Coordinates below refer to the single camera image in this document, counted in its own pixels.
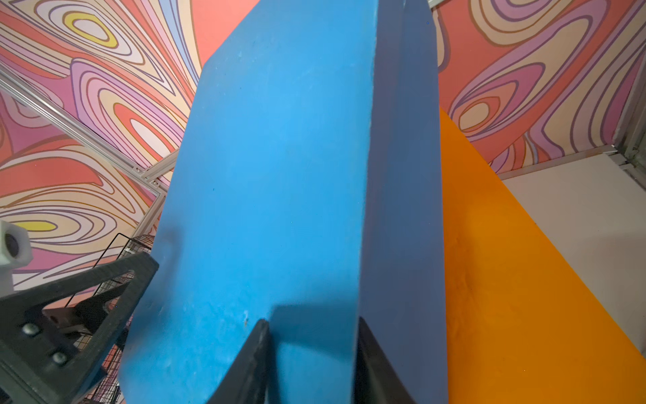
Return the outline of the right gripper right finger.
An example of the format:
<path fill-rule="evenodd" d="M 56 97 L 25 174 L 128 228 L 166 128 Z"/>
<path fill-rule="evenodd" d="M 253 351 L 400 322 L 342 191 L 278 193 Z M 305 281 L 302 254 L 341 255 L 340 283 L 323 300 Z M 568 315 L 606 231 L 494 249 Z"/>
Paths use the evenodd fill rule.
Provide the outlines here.
<path fill-rule="evenodd" d="M 365 404 L 415 404 L 387 359 L 366 321 L 358 323 L 355 402 Z"/>

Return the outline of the orange shoebox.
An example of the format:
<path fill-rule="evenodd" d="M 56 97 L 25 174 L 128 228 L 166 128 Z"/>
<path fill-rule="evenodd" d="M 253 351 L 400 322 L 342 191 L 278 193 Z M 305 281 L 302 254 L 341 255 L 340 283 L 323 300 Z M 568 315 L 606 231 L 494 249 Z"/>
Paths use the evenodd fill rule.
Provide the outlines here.
<path fill-rule="evenodd" d="M 452 403 L 642 403 L 645 361 L 446 114 Z"/>

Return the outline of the blue shoebox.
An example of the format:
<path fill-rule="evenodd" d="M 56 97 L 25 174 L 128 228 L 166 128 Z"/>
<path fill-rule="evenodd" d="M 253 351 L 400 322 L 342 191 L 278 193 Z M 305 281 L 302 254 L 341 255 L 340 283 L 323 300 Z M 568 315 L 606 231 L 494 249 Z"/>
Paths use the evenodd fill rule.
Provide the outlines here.
<path fill-rule="evenodd" d="M 269 402 L 351 402 L 359 323 L 447 402 L 439 113 L 427 2 L 258 3 L 201 74 L 126 402 L 207 402 L 261 319 Z"/>

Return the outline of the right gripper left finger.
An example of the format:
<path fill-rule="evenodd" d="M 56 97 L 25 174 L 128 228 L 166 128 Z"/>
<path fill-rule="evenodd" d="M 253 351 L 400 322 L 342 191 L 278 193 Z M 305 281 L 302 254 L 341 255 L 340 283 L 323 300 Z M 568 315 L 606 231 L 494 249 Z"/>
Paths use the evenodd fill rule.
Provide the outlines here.
<path fill-rule="evenodd" d="M 270 328 L 258 320 L 208 404 L 263 404 L 270 360 Z"/>

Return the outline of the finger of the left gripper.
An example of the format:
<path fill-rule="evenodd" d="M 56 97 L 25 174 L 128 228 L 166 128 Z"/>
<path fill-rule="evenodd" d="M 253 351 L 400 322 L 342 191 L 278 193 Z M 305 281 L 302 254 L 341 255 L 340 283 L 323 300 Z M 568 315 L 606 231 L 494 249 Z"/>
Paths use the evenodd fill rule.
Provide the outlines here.
<path fill-rule="evenodd" d="M 146 252 L 1 299 L 1 401 L 79 403 L 124 348 L 159 265 Z"/>

